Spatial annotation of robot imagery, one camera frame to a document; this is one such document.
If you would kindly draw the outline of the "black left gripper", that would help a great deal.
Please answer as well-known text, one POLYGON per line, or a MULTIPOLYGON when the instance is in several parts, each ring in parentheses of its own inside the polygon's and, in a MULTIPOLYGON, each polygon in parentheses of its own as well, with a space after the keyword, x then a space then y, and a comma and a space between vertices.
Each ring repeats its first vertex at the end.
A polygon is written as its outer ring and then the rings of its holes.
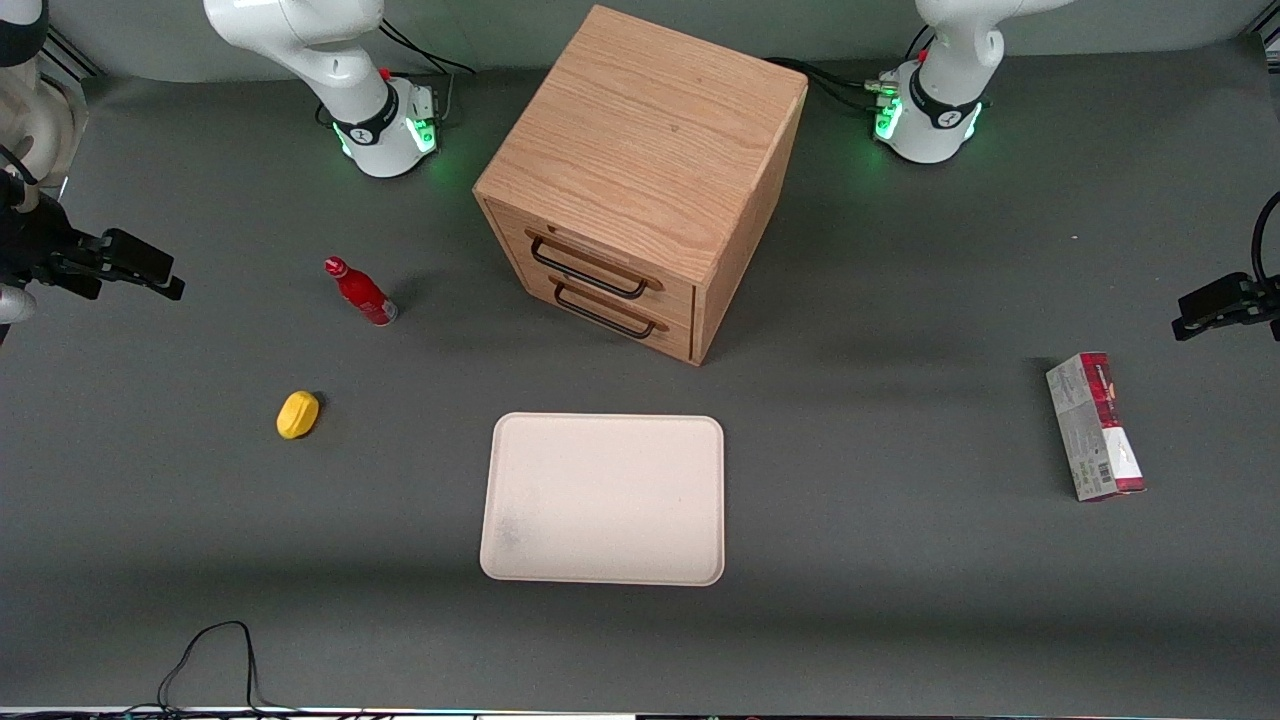
POLYGON ((1180 297, 1179 310, 1208 314, 1203 316, 1183 314, 1175 318, 1171 328, 1178 342, 1239 323, 1243 325, 1265 323, 1274 340, 1280 341, 1279 275, 1253 281, 1247 273, 1229 273, 1180 297))

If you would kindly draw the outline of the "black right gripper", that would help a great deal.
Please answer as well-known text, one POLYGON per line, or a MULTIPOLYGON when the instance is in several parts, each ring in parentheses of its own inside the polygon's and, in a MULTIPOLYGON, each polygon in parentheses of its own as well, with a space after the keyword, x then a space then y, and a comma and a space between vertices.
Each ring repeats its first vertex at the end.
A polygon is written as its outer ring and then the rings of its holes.
POLYGON ((174 258, 122 231, 99 238, 99 275, 87 250, 91 234, 69 222, 61 205, 17 176, 3 177, 1 274, 4 284, 24 288, 32 282, 60 287, 97 300, 104 282, 127 282, 172 301, 186 291, 173 274, 174 258))

